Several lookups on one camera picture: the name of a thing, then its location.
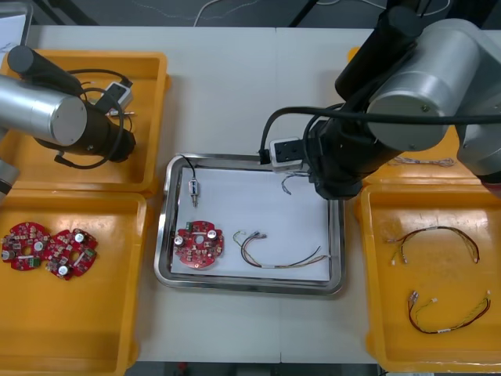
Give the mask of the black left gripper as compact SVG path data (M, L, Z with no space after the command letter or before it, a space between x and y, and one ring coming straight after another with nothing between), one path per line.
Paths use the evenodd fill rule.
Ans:
M113 151L109 161L121 163L128 159L135 149L135 145L136 141L132 132L108 121L100 144L100 156L106 157Z

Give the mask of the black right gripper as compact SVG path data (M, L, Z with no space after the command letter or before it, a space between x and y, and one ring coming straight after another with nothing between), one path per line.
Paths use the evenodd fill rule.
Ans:
M312 117L303 133L303 151L309 182L318 195L326 200L350 200L359 194L362 179L342 165L354 156L353 139L337 121Z

